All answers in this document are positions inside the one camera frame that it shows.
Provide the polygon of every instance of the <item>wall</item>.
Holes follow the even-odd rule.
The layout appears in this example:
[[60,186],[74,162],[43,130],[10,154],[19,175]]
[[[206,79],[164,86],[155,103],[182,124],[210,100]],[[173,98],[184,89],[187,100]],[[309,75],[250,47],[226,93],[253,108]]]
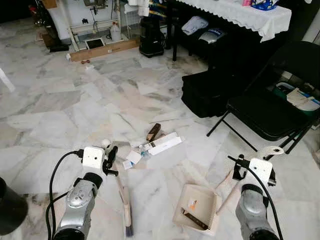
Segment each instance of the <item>wall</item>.
[[[59,0],[59,1],[63,1],[72,26],[81,25],[82,19],[87,19],[89,23],[93,24],[94,20],[89,10],[90,7],[85,6],[83,0]],[[108,6],[106,6],[105,9],[99,9],[97,12],[97,15],[93,14],[96,21],[105,21],[105,20],[111,19],[112,1],[114,1],[113,3],[113,6],[114,6],[116,3],[116,0],[108,0],[106,1],[106,5]],[[58,7],[56,7],[56,8],[48,9],[48,11],[58,31],[59,38],[61,40],[70,38],[67,30],[67,25],[61,13],[61,10]],[[113,12],[112,19],[116,19],[116,18],[117,18],[117,13]]]
[[320,31],[320,9],[315,15],[310,27],[306,31],[302,40],[307,42],[313,42],[317,34],[319,33],[319,31]]

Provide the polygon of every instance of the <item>blue item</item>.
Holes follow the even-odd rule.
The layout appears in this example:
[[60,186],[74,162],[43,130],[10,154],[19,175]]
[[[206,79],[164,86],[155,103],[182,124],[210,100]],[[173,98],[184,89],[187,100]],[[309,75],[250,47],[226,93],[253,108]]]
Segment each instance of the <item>blue item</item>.
[[274,9],[278,0],[252,0],[251,7],[263,11]]

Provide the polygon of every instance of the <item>folded cloth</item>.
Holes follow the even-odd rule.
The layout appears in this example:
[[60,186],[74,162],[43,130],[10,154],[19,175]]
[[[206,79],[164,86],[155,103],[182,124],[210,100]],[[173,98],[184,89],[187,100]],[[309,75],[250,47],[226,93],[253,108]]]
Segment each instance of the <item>folded cloth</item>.
[[193,16],[185,25],[182,27],[182,31],[191,35],[199,29],[204,29],[208,26],[208,21],[200,16]]

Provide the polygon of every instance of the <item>white tablecloth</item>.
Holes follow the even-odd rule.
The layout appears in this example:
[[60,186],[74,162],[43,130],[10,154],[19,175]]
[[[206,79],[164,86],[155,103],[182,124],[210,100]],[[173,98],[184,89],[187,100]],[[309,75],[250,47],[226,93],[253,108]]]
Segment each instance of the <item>white tablecloth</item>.
[[177,0],[198,9],[217,15],[229,22],[256,31],[261,42],[273,39],[275,34],[289,28],[291,10],[277,6],[262,11],[251,6],[242,6],[237,0]]

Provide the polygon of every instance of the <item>black suitcase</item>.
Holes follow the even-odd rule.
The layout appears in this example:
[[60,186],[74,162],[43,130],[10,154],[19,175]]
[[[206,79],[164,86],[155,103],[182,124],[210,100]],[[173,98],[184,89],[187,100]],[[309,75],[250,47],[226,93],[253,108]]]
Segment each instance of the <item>black suitcase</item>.
[[222,116],[230,97],[240,94],[236,75],[209,70],[182,77],[184,104],[199,118]]

